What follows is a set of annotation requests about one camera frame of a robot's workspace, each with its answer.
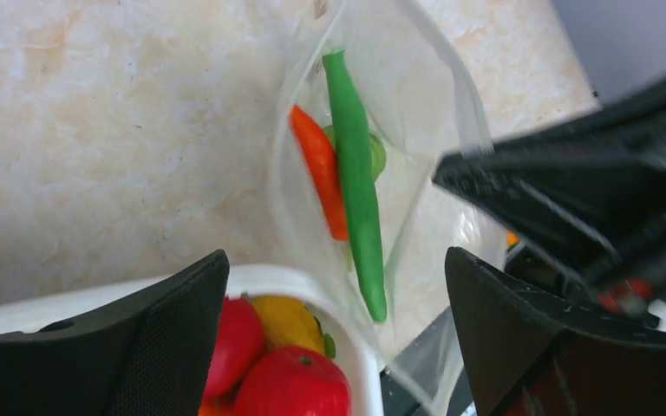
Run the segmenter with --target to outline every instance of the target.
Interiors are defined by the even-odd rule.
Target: black plastic part
[[[514,231],[595,301],[666,246],[666,81],[493,153],[448,155],[434,182]],[[661,295],[666,275],[651,283]]]
[[[420,408],[420,403],[386,370],[382,371],[379,379],[382,383],[384,416],[412,416]]]
[[[448,295],[480,416],[666,414],[666,333],[571,305],[463,249]]]
[[[196,416],[228,272],[219,250],[101,308],[0,335],[0,415]]]

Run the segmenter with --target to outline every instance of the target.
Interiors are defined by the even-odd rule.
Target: white bowl
[[[130,295],[167,276],[116,283],[0,306],[0,334],[36,332],[51,322],[79,315]],[[303,272],[273,265],[232,266],[227,295],[292,296],[313,306],[315,315],[336,341],[336,364],[351,385],[355,416],[383,415],[382,390],[374,351],[364,342],[346,314],[315,279]]]

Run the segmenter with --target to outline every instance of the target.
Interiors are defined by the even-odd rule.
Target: yellow fruit
[[[325,354],[325,339],[315,316],[298,299],[261,296],[252,304],[264,326],[268,350],[294,345]]]

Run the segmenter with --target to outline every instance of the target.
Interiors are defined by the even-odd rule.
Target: red tomato
[[[233,416],[233,402],[226,399],[203,399],[198,416]]]
[[[324,355],[285,347],[265,355],[241,383],[234,416],[350,416],[351,389]]]
[[[228,297],[220,313],[205,397],[228,393],[264,353],[264,327],[254,307],[245,299]]]

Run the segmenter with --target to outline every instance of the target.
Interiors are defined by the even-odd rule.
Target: green bean
[[[382,229],[372,175],[369,122],[346,69],[343,51],[325,55],[323,67],[328,82],[338,175],[359,290],[371,319],[385,322],[387,298],[384,293]]]

